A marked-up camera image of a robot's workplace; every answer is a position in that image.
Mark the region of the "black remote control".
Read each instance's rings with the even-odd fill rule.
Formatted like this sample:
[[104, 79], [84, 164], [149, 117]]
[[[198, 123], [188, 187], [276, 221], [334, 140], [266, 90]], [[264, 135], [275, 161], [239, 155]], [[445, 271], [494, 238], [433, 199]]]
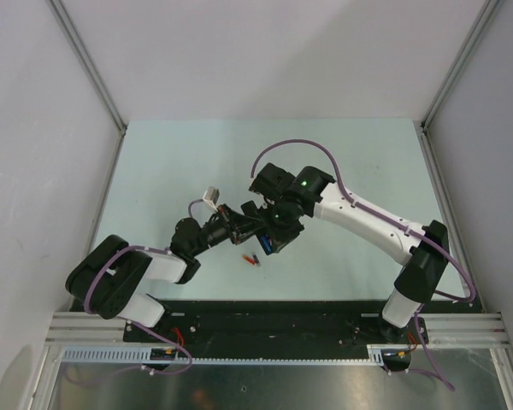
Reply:
[[271, 213], [258, 207], [253, 201], [241, 206], [244, 216], [250, 221], [251, 232], [256, 237], [265, 255], [279, 253], [275, 230], [270, 219]]

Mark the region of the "blue battery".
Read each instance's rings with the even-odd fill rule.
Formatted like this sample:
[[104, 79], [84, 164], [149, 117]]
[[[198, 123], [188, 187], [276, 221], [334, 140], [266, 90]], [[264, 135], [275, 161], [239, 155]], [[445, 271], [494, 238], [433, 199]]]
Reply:
[[262, 235], [261, 239], [262, 239], [263, 248], [265, 249], [265, 253], [267, 255], [272, 254], [273, 253], [273, 244], [271, 242], [270, 237], [267, 235]]

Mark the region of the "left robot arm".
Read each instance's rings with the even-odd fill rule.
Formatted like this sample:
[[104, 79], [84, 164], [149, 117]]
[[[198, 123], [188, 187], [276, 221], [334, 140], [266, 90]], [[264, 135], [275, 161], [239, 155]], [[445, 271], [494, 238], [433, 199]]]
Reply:
[[146, 279], [185, 284], [201, 266], [198, 255], [225, 241], [241, 244], [264, 226], [256, 204], [247, 202], [241, 213], [220, 205], [203, 225], [191, 217], [180, 220], [165, 249], [131, 245], [111, 234], [68, 275], [65, 288], [87, 313], [135, 321], [160, 342], [170, 335], [172, 321], [139, 284]]

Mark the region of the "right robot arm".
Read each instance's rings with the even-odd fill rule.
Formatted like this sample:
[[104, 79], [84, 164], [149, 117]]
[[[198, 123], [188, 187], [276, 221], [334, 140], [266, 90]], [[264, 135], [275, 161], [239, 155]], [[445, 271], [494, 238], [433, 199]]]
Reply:
[[298, 237], [304, 216], [343, 227], [390, 255], [402, 269], [377, 331], [388, 343], [407, 334], [411, 318], [431, 300], [448, 264], [448, 233], [442, 223], [419, 225], [389, 214], [312, 166], [292, 175], [269, 163], [252, 177], [250, 190], [264, 200], [255, 212], [263, 222], [256, 238], [266, 255], [281, 252]]

